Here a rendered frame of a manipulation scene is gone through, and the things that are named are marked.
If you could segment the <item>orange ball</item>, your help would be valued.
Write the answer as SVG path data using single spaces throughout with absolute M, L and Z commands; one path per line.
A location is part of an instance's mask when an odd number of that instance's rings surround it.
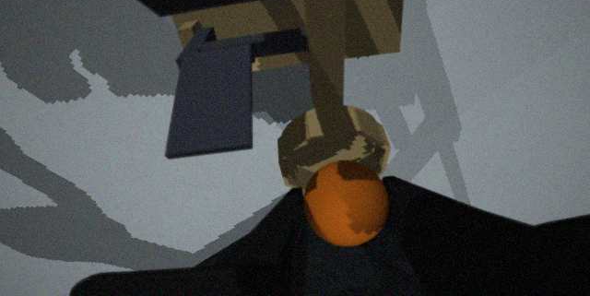
M 351 160 L 326 164 L 308 182 L 304 212 L 311 228 L 327 243 L 366 243 L 383 227 L 389 200 L 375 171 Z

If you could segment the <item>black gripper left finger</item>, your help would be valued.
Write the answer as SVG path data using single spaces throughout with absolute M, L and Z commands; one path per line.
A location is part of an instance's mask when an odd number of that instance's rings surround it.
M 308 234 L 302 188 L 292 188 L 212 266 L 101 272 L 69 296 L 305 296 Z

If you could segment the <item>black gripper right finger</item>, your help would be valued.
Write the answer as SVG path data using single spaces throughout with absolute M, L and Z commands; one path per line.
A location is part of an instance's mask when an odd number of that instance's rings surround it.
M 564 296 L 590 267 L 590 215 L 529 225 L 393 175 L 388 215 L 427 296 Z

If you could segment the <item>tan wooden catapult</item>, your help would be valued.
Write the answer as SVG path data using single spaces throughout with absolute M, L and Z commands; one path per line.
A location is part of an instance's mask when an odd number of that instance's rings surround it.
M 385 173 L 384 127 L 344 105 L 344 59 L 399 53 L 403 0 L 138 0 L 172 17 L 183 50 L 167 159 L 253 149 L 252 71 L 309 64 L 313 109 L 277 140 L 284 185 L 326 164 Z

